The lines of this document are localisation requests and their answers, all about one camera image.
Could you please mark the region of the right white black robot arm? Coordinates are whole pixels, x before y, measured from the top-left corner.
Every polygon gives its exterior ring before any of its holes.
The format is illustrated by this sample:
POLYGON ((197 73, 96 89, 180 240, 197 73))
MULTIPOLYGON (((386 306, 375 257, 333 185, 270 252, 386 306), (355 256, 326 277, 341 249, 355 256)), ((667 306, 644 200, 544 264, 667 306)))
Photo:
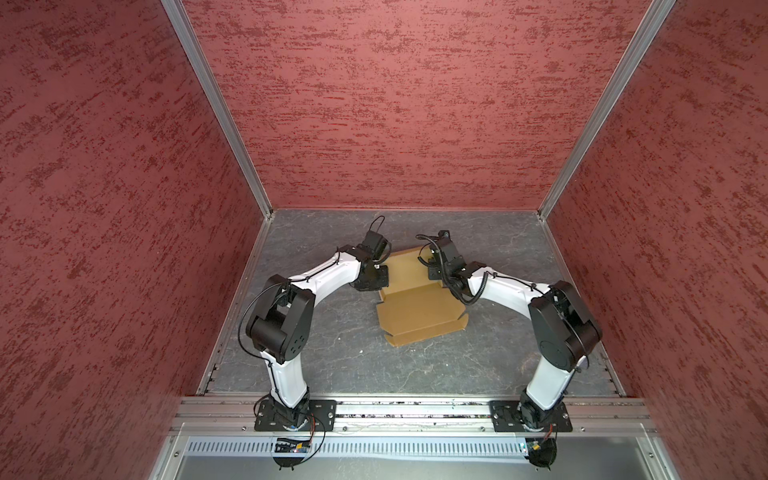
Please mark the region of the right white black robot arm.
POLYGON ((468 263, 447 230, 416 238, 431 252, 429 260, 419 260, 427 267, 428 278, 440 281, 464 306, 487 300, 531 321, 540 360, 520 395, 516 417, 527 431, 553 426, 576 370, 590 363, 589 356, 603 337, 576 287, 566 281, 539 285, 481 262, 468 263))

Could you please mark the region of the brown cardboard box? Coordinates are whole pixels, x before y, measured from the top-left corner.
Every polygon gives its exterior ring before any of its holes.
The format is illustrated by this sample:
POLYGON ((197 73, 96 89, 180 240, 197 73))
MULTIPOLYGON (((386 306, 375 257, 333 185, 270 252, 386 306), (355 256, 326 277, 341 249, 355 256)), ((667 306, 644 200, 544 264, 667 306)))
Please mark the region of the brown cardboard box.
POLYGON ((469 323, 465 306, 438 280, 412 248, 392 254, 384 263, 389 285, 379 292, 377 318, 387 342, 402 347, 464 330, 469 323))

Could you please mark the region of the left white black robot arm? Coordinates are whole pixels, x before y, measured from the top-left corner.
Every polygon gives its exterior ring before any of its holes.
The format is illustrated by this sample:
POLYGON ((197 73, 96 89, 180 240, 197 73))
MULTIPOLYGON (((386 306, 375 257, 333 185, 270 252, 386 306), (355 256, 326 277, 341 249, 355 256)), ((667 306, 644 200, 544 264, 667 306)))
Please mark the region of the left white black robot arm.
POLYGON ((387 240, 371 246, 340 247, 320 265, 297 275, 274 275, 246 308, 238 335, 241 349, 262 361, 270 390, 256 408, 271 414, 271 421, 288 431, 312 426, 310 390, 303 377, 301 353, 311 333, 314 309, 344 286, 358 291, 379 291, 389 285, 384 262, 391 254, 387 240))

